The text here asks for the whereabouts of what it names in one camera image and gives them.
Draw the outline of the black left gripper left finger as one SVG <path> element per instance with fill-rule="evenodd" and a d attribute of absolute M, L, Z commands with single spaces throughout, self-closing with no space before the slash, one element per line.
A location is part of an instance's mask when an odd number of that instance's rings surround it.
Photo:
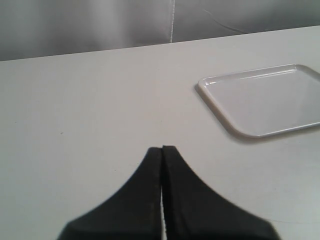
<path fill-rule="evenodd" d="M 60 240 L 160 240 L 162 150 L 150 147 L 129 180 L 108 200 L 70 221 Z"/>

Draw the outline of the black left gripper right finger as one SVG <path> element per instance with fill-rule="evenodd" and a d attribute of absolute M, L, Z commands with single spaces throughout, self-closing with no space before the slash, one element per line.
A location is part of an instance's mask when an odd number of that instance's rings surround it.
<path fill-rule="evenodd" d="M 162 200 L 169 240 L 278 240 L 266 220 L 220 196 L 174 146 L 162 147 Z"/>

